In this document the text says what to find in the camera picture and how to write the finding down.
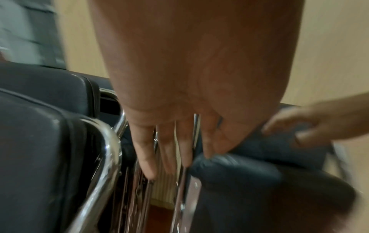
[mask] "black leather upholstery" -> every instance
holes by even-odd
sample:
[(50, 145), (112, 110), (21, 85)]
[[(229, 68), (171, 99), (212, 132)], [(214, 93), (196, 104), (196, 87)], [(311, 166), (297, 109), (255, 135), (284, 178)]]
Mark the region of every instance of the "black leather upholstery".
[(199, 156), (190, 174), (202, 183), (190, 233), (320, 233), (356, 198), (324, 172), (237, 155)]
[(62, 69), (0, 63), (0, 88), (89, 117), (100, 112), (99, 86)]
[[(288, 104), (281, 104), (281, 109), (290, 106)], [(273, 134), (267, 137), (262, 135), (260, 131), (261, 127), (259, 127), (230, 153), (275, 164), (321, 170), (327, 153), (332, 151), (330, 146), (309, 149), (298, 149), (290, 146), (294, 134), (308, 127), (309, 125), (301, 124), (288, 132)], [(202, 152), (201, 135), (199, 135), (194, 155), (199, 155)]]
[(0, 112), (0, 232), (63, 232), (82, 196), (85, 125), (4, 89)]

